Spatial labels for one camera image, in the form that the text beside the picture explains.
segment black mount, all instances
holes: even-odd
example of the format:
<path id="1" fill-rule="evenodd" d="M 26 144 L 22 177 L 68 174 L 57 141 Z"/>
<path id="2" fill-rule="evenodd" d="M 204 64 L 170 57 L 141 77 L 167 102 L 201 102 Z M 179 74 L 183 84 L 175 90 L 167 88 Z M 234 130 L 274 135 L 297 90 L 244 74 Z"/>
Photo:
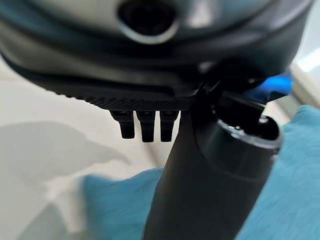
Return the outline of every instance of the black mount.
<path id="1" fill-rule="evenodd" d="M 267 181 L 283 136 L 264 106 L 224 92 L 181 115 L 144 240 L 234 240 Z"/>

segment textured black surface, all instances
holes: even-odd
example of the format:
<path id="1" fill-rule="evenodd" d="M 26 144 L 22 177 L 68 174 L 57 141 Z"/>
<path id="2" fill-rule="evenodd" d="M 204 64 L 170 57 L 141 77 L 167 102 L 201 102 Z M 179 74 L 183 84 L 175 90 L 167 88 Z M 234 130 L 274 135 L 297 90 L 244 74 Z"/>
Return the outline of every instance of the textured black surface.
<path id="1" fill-rule="evenodd" d="M 189 109 L 192 98 L 176 98 L 173 100 L 144 100 L 115 97 L 83 97 L 75 96 L 76 99 L 96 105 L 99 108 L 114 111 L 169 111 Z"/>

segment black device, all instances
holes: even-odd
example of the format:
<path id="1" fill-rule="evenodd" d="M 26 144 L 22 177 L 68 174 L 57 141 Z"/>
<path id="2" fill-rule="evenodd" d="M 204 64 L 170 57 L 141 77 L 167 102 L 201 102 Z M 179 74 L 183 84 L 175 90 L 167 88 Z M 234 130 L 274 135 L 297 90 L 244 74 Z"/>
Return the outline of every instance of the black device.
<path id="1" fill-rule="evenodd" d="M 160 111 L 169 142 L 181 112 L 143 239 L 233 240 L 283 140 L 245 93 L 287 70 L 312 3 L 0 0 L 0 52 L 36 85 L 109 110 L 125 139 L 136 112 L 152 142 Z"/>

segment teal cushion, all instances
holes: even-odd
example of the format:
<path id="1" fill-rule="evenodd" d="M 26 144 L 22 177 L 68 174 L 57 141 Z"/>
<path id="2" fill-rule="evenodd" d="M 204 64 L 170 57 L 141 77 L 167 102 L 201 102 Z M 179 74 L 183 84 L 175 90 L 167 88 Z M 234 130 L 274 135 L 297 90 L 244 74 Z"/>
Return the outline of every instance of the teal cushion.
<path id="1" fill-rule="evenodd" d="M 237 240 L 320 239 L 320 111 L 302 106 L 284 127 L 272 174 Z M 141 240 L 163 169 L 123 181 L 89 175 L 82 191 L 94 240 Z"/>

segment white surface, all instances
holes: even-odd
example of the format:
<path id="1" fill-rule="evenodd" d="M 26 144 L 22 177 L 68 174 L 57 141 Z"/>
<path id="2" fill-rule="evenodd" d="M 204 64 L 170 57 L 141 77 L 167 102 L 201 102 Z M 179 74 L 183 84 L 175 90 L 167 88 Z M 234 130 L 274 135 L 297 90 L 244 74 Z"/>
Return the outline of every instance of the white surface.
<path id="1" fill-rule="evenodd" d="M 295 57 L 299 67 L 320 86 L 320 0 L 315 0 Z"/>
<path id="2" fill-rule="evenodd" d="M 139 134 L 123 140 L 108 111 L 43 90 L 0 62 L 1 240 L 81 231 L 79 176 L 123 179 L 156 167 Z"/>

